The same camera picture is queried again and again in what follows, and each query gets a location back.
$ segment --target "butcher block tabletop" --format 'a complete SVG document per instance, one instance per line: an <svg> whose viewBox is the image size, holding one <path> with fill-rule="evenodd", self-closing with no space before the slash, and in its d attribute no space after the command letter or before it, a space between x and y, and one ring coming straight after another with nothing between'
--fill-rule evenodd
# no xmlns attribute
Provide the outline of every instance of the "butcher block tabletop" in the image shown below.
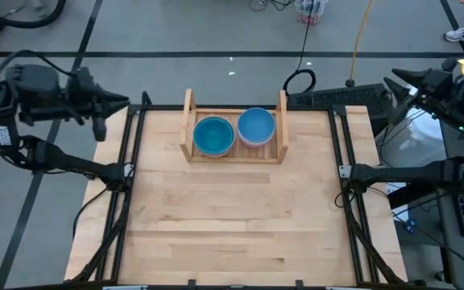
<svg viewBox="0 0 464 290"><path fill-rule="evenodd" d="M357 162L378 164L366 108L347 107L347 118ZM125 120L126 110L107 120L95 161L118 160ZM334 205L340 185L326 112L288 111L289 149L282 164L189 164L180 149L181 126L182 110L146 112L120 284L185 285L195 279L198 285L294 286L303 280L306 286L355 286L345 215ZM339 118L337 126L348 160ZM84 202L103 188L101 181L90 181ZM81 215L66 279L99 247L110 195ZM406 280L387 198L369 189L364 201L375 248ZM104 278L113 257L112 247Z"/></svg>

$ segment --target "white sneaker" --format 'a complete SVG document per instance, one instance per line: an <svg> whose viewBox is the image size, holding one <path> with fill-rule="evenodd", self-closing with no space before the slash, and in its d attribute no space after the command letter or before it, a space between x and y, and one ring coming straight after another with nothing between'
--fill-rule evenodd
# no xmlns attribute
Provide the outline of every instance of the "white sneaker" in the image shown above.
<svg viewBox="0 0 464 290"><path fill-rule="evenodd" d="M450 42L464 42L464 27L458 28L455 31L449 31L445 33L444 37Z"/></svg>

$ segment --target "blue bowl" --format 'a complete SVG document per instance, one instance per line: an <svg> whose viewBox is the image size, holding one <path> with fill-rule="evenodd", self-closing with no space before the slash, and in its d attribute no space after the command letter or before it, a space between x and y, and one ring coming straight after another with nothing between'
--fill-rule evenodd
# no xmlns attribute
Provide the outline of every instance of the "blue bowl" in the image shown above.
<svg viewBox="0 0 464 290"><path fill-rule="evenodd" d="M234 144L234 128L218 116L203 118L194 128L194 143L201 153L212 157L225 155Z"/></svg>
<svg viewBox="0 0 464 290"><path fill-rule="evenodd" d="M248 143L267 143L275 134L275 119L265 109L251 108L239 116L238 131Z"/></svg>

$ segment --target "clear container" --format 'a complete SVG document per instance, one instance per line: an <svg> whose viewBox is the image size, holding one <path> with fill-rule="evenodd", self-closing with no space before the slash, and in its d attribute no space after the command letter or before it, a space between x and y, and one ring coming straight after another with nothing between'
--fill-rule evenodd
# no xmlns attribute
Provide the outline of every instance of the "clear container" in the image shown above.
<svg viewBox="0 0 464 290"><path fill-rule="evenodd" d="M325 10L325 4L329 0L296 0L296 12L297 17L296 20L300 23L309 23L310 25L316 25L320 16L323 15L323 11Z"/></svg>
<svg viewBox="0 0 464 290"><path fill-rule="evenodd" d="M390 166L420 167L446 158L440 122L430 114L419 114L410 109L407 118L386 136L380 154Z"/></svg>

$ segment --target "black cable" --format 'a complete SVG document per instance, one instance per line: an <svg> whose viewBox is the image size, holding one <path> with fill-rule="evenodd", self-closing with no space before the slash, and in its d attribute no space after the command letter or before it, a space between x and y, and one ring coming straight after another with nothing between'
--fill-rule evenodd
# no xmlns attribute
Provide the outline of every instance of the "black cable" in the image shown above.
<svg viewBox="0 0 464 290"><path fill-rule="evenodd" d="M404 127L402 127L398 132L396 132L386 143L384 144L380 144L380 146L384 146L384 145L387 145L388 143L390 143L400 132L402 132L405 128L407 128L416 118L419 118L421 115L425 114L425 112L422 112L421 114L419 114L418 116L416 116L415 118L412 118L409 123L407 123Z"/></svg>
<svg viewBox="0 0 464 290"><path fill-rule="evenodd" d="M383 145L384 144L384 141L386 141L386 137L387 137L387 130L388 130L388 126L386 126L386 130L384 131L384 136L383 136L383 141L381 142L381 146L379 147L379 156L380 156L380 159L381 161L384 162L384 164L386 164L387 166L389 166L390 168L393 168L393 166L391 166L385 159L384 159L384 156L383 156Z"/></svg>
<svg viewBox="0 0 464 290"><path fill-rule="evenodd" d="M252 6L252 3L253 3L253 2L258 2L259 5L260 5L261 7L260 7L260 8L254 8L254 7ZM266 7L267 7L267 0L250 0L250 1L248 2L248 6L249 6L250 9L252 9L253 11L262 11L262 10L266 9Z"/></svg>
<svg viewBox="0 0 464 290"><path fill-rule="evenodd" d="M45 63L49 64L52 68L56 69L57 71L63 73L66 76L73 77L74 75L70 72L64 71L62 68L59 68L56 64L53 64L50 60L48 60L43 55L39 54L38 52L31 51L29 49L23 49L18 52L12 52L1 64L0 64L0 74L2 70L16 57L19 56L34 56L40 58Z"/></svg>
<svg viewBox="0 0 464 290"><path fill-rule="evenodd" d="M431 209L434 208L434 207L437 207L438 206L438 203L436 203L435 205L430 205L427 209L424 209L423 206L420 205L420 208L425 211L426 213L430 213L431 212Z"/></svg>
<svg viewBox="0 0 464 290"><path fill-rule="evenodd" d="M64 173L69 173L67 170L60 170L60 171L55 171L55 172L44 172L44 174L64 174Z"/></svg>
<svg viewBox="0 0 464 290"><path fill-rule="evenodd" d="M98 193L97 195L95 195L93 198L91 198L89 201L87 201L84 206L81 207L80 210L78 210L78 213L76 215L76 217L74 218L74 222L72 223L72 238L74 239L74 236L75 234L77 233L77 226L78 226L78 218L80 217L81 213L84 211L84 209L90 205L91 203L93 203L94 201L96 201L101 195L103 195L103 193L105 193L107 191L108 187L105 187L100 193Z"/></svg>
<svg viewBox="0 0 464 290"><path fill-rule="evenodd" d="M405 222L402 218L398 217L397 215L394 215L395 218L397 218L400 222L404 223L406 226L411 226L413 229L421 232L422 234L426 235L428 238L432 239L439 247L451 252L452 254L456 255L458 258L463 260L464 262L464 256L459 254L457 251L455 251L453 248L450 246L446 246L444 243L438 241L435 239L431 234L427 233L426 231L419 229L417 226L409 225L407 222Z"/></svg>
<svg viewBox="0 0 464 290"><path fill-rule="evenodd" d="M53 12L41 20L16 21L16 20L9 20L4 17L0 17L0 25L16 27L16 28L27 28L27 29L44 27L48 24L53 23L55 20L57 20L60 17L60 14L62 14L62 11L64 10L66 2L67 0L58 0L58 3L56 4Z"/></svg>
<svg viewBox="0 0 464 290"><path fill-rule="evenodd" d="M369 189L375 190L379 195L383 195L384 197L387 197L387 194L386 194L384 191L380 190L380 189L372 188L371 186L368 186L368 188L369 188ZM342 194L339 193L339 194L334 198L334 205L336 205L339 209L342 209L342 208L345 207L344 205L339 205L339 204L338 204L338 198L339 198L341 195L342 195ZM352 194L352 197L348 200L348 202L351 203L351 202L354 200L354 198L355 198L355 193Z"/></svg>
<svg viewBox="0 0 464 290"><path fill-rule="evenodd" d="M25 169L25 170L31 170L31 168L27 167L27 166L23 166L21 164L17 164L15 163L12 159L9 159L9 157L7 156L4 156L3 154L0 153L0 157L5 160L5 162L11 164L12 166L15 166L17 168L21 168L21 169Z"/></svg>
<svg viewBox="0 0 464 290"><path fill-rule="evenodd" d="M380 189L377 189L377 188L372 188L371 186L368 186L368 188L372 189L372 190L375 190L377 193L379 193L379 195L382 195L382 196L387 198L387 194L384 191L382 191Z"/></svg>
<svg viewBox="0 0 464 290"><path fill-rule="evenodd" d="M406 119L402 120L402 122L408 121L409 119L415 117L417 114L420 114L420 113L423 114L424 112L421 111L421 110L418 110L417 112L413 113L411 116L409 116L409 117L407 117ZM393 132L393 130L395 130L395 128L396 128L396 125L394 125L394 126L391 128L391 130L389 130L389 132L387 133L387 136L391 135L392 132ZM383 145L385 145L384 142L381 142L381 144L378 146L378 149L380 149L380 150L382 151L382 146L383 146Z"/></svg>
<svg viewBox="0 0 464 290"><path fill-rule="evenodd" d="M301 93L309 93L312 92L314 86L316 85L316 74L311 69L300 69L302 65L302 59L304 58L304 51L305 51L305 44L307 43L307 34L309 33L309 25L311 24L311 14L313 13L314 8L314 0L311 1L311 9L309 9L309 17L307 19L307 27L305 28L305 36L304 36L304 45L302 45L302 51L300 52L300 61L298 62L298 67L296 68L295 72L288 77L288 79L284 82L283 90L286 92L286 97L289 97L288 93L288 85L289 82L296 76L301 73L307 73L311 76L311 85L307 89L305 89Z"/></svg>
<svg viewBox="0 0 464 290"><path fill-rule="evenodd" d="M338 204L338 198L342 195L342 193L339 193L335 198L334 198L334 204L339 208L342 209L345 207L345 205L339 205ZM348 200L349 203L351 203L355 198L355 195L352 195L352 198Z"/></svg>
<svg viewBox="0 0 464 290"><path fill-rule="evenodd" d="M282 3L282 2L278 2L276 0L271 0L271 4L273 4L273 6L278 10L278 11L282 11L284 10L287 6L289 6L291 3L295 2L295 0L289 0L289 2L285 2Z"/></svg>
<svg viewBox="0 0 464 290"><path fill-rule="evenodd" d="M129 178L131 174L135 172L135 166L126 174L126 178ZM85 203L80 210L78 210L78 213L76 217L74 218L74 222L72 223L72 238L74 239L75 234L77 233L77 225L78 225L78 218L80 218L81 213L84 211L84 209L87 207L87 205L90 205L92 202L96 201L103 193L105 193L107 190L109 190L109 187L106 186L100 193L95 195L93 198L91 198L87 203Z"/></svg>
<svg viewBox="0 0 464 290"><path fill-rule="evenodd" d="M438 195L438 196L436 196L436 197L429 198L427 201L422 201L422 202L420 202L420 203L418 203L418 204L416 204L416 205L408 206L407 209L403 209L403 210L401 210L400 212L395 213L395 214L396 214L396 215L400 215L401 213L405 213L405 212L407 212L407 211L409 211L409 210L411 210L411 209L415 209L415 208L417 208L417 207L419 207L419 206L422 206L422 205L424 205L424 204L426 204L426 203L428 203L428 202L430 202L430 201L438 200L438 199L440 199L440 198L442 198L442 197L446 197L446 196L448 196L448 195L450 195L450 194L451 194L451 193L449 193L449 192L442 193L442 194L440 194L440 195Z"/></svg>

